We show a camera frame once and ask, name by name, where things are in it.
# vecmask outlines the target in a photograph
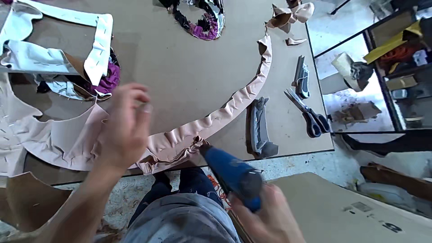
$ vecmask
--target gray shirt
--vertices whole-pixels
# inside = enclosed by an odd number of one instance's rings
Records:
[[[122,242],[236,242],[226,211],[212,199],[192,193],[152,202],[131,224]]]

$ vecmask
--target heat gun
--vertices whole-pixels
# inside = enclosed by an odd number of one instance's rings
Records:
[[[261,207],[260,192],[263,185],[261,171],[213,146],[204,144],[199,149],[222,190],[226,194],[235,192],[245,207],[252,212],[259,210]]]

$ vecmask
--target hand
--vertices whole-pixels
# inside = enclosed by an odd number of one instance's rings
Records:
[[[233,193],[231,208],[255,243],[304,243],[305,239],[282,191],[265,184],[261,191],[261,209],[253,214]]]
[[[137,83],[118,87],[104,128],[102,152],[95,166],[124,173],[144,154],[149,136],[152,106],[147,88]]]

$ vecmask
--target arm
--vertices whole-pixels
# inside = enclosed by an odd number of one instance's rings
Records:
[[[110,119],[103,130],[101,155],[78,190],[45,226],[36,243],[91,242],[111,190],[147,147],[150,104],[147,89],[128,84],[116,89]]]
[[[261,191],[261,210],[253,214],[234,195],[231,208],[255,243],[305,243],[285,196],[276,185],[265,184]]]

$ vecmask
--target black scissors handle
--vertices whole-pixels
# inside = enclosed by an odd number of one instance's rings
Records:
[[[318,123],[316,122],[314,115],[309,111],[305,111],[305,112],[303,112],[303,116],[305,117],[305,120],[306,120],[306,126],[307,126],[306,129],[307,129],[308,135],[311,138],[321,136],[321,128],[318,125]]]
[[[328,120],[325,116],[321,114],[317,115],[312,109],[309,109],[309,113],[312,114],[314,120],[316,121],[316,123],[318,123],[318,126],[320,127],[322,133],[330,132],[330,124],[328,123]]]

